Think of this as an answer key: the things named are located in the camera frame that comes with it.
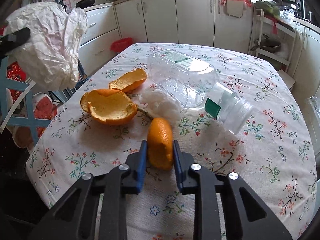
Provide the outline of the small orange peel piece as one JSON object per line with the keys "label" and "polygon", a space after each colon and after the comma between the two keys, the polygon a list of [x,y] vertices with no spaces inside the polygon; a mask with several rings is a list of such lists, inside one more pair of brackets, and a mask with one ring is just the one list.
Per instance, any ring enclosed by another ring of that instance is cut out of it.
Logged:
{"label": "small orange peel piece", "polygon": [[147,136],[148,159],[160,170],[171,170],[174,162],[173,133],[170,124],[163,118],[154,118]]}

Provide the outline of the white plastic bag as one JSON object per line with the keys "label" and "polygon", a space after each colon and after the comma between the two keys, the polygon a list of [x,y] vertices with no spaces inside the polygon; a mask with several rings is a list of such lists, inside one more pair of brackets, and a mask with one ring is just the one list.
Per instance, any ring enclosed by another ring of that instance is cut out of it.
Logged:
{"label": "white plastic bag", "polygon": [[51,91],[75,87],[80,43],[88,29],[85,11],[67,13],[55,2],[39,2],[15,10],[5,21],[5,35],[30,30],[28,41],[10,54],[32,80]]}

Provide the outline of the white tissue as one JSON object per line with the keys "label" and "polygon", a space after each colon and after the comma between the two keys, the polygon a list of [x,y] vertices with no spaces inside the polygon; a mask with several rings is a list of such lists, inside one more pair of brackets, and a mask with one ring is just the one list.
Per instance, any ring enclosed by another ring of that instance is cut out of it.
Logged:
{"label": "white tissue", "polygon": [[182,117],[180,102],[160,89],[144,90],[139,102],[151,117],[163,118],[172,125]]}

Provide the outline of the large orange peel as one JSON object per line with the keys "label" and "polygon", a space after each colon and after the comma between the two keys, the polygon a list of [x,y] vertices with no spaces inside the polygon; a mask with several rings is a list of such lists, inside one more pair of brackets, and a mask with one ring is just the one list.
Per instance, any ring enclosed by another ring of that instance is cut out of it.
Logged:
{"label": "large orange peel", "polygon": [[129,123],[137,114],[138,106],[122,91],[94,89],[80,100],[81,108],[97,122],[110,126]]}

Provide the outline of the clear plastic bottle white cap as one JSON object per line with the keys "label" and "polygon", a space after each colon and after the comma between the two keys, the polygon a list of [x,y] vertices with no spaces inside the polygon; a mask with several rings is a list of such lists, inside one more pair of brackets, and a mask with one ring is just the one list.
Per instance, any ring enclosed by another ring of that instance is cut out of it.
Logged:
{"label": "clear plastic bottle white cap", "polygon": [[148,74],[156,87],[179,102],[182,110],[203,109],[237,134],[253,106],[220,81],[215,67],[185,53],[165,49],[147,58]]}

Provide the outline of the white blue shoe rack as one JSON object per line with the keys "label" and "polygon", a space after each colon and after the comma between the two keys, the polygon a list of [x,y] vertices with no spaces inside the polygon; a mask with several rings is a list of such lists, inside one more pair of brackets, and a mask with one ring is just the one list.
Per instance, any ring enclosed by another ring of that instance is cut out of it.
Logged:
{"label": "white blue shoe rack", "polygon": [[1,132],[11,133],[19,148],[31,150],[57,115],[57,105],[45,93],[33,93],[35,81],[17,62],[1,60]]}

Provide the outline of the black wok on stove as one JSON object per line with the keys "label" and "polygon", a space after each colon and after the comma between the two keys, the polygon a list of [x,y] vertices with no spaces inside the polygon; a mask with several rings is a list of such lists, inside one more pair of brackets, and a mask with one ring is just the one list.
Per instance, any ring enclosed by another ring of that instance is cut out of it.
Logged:
{"label": "black wok on stove", "polygon": [[87,7],[93,6],[94,3],[95,3],[95,0],[81,0],[78,3],[76,3],[75,7],[85,9]]}

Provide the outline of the red lined floor bin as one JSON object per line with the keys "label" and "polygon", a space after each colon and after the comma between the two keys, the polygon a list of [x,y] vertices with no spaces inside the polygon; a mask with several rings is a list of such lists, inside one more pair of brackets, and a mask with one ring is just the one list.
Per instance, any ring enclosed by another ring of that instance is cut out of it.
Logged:
{"label": "red lined floor bin", "polygon": [[121,53],[126,48],[133,44],[133,39],[131,37],[122,38],[120,40],[114,41],[110,46],[110,51],[115,53]]}

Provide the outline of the small white wooden stool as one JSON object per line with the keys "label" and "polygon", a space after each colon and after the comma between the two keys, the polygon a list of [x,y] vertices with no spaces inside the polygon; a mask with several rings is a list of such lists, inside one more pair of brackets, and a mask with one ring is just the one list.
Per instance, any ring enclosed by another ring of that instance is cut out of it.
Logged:
{"label": "small white wooden stool", "polygon": [[291,91],[296,81],[283,70],[279,70],[277,71],[277,73],[279,74],[281,79],[284,81],[287,88]]}

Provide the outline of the clear bag on drawer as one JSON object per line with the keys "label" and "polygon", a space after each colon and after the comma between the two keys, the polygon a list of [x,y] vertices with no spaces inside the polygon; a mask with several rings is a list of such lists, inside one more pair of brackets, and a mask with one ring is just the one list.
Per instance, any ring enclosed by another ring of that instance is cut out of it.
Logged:
{"label": "clear bag on drawer", "polygon": [[315,115],[320,118],[320,107],[319,107],[319,97],[316,96],[312,96],[307,98],[306,103],[310,104],[312,109],[315,112]]}

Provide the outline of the black pan on cart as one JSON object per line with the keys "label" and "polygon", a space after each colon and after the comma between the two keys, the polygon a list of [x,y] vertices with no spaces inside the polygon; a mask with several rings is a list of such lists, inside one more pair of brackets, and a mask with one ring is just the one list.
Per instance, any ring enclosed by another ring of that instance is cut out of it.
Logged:
{"label": "black pan on cart", "polygon": [[281,42],[275,38],[263,34],[260,42],[258,38],[254,40],[254,46],[249,51],[256,51],[257,49],[262,49],[271,53],[275,53],[280,51]]}

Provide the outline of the white rolling shelf cart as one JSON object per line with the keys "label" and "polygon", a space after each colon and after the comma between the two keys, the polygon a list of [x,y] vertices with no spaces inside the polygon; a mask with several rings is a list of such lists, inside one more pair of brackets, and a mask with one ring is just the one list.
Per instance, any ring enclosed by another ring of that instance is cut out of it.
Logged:
{"label": "white rolling shelf cart", "polygon": [[251,42],[248,53],[271,63],[276,70],[287,72],[296,41],[296,29],[254,10]]}

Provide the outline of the green vegetables bag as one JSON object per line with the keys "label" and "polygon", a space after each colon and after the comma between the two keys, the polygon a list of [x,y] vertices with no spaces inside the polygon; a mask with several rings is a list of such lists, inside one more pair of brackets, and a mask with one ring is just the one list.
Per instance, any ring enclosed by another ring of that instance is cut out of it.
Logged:
{"label": "green vegetables bag", "polygon": [[257,9],[264,11],[265,15],[272,16],[274,18],[280,18],[280,10],[273,0],[252,0],[252,3]]}

